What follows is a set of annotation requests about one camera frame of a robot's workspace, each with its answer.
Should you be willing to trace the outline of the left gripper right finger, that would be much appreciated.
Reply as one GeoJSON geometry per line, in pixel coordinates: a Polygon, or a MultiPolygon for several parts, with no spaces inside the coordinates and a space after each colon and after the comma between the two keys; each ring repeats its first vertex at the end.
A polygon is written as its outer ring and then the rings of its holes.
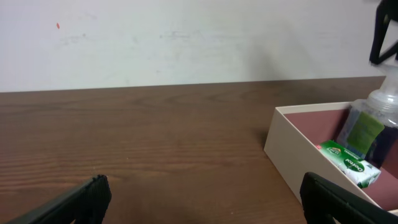
{"type": "Polygon", "coordinates": [[[396,215],[313,172],[305,173],[300,198],[308,224],[397,224],[396,215]]]}

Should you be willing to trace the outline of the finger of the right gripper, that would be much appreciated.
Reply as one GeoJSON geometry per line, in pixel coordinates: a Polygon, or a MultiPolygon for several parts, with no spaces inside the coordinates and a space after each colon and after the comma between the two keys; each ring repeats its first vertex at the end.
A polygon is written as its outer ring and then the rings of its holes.
{"type": "Polygon", "coordinates": [[[381,53],[390,21],[397,22],[397,0],[382,0],[376,9],[374,38],[369,56],[373,65],[380,65],[392,56],[397,60],[397,42],[381,53]]]}

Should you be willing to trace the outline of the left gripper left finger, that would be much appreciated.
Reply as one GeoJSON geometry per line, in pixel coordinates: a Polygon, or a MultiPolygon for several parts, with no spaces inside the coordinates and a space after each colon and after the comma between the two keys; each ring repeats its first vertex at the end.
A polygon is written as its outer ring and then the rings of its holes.
{"type": "Polygon", "coordinates": [[[97,175],[8,224],[101,224],[111,201],[105,175],[97,175]]]}

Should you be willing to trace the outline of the green soap bar packet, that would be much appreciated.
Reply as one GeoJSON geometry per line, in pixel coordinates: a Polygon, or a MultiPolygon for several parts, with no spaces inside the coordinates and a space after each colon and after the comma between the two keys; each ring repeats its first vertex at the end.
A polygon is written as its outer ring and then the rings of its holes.
{"type": "Polygon", "coordinates": [[[361,189],[373,184],[381,174],[378,168],[332,140],[316,148],[361,189]]]}

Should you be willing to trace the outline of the white cardboard box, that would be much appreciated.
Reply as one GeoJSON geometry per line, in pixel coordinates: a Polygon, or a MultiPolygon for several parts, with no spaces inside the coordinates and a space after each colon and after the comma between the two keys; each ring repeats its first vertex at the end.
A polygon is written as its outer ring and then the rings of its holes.
{"type": "Polygon", "coordinates": [[[277,107],[264,151],[296,197],[306,172],[314,172],[351,193],[397,214],[397,146],[381,168],[381,176],[360,189],[325,158],[317,144],[336,138],[348,115],[348,102],[277,107]]]}

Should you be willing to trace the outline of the clear pump soap bottle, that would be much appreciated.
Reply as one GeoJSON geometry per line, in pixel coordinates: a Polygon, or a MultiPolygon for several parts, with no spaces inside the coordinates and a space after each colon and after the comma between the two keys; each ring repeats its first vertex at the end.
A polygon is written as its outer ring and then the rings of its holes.
{"type": "Polygon", "coordinates": [[[381,65],[381,87],[353,101],[336,142],[380,168],[397,141],[397,67],[381,65]]]}

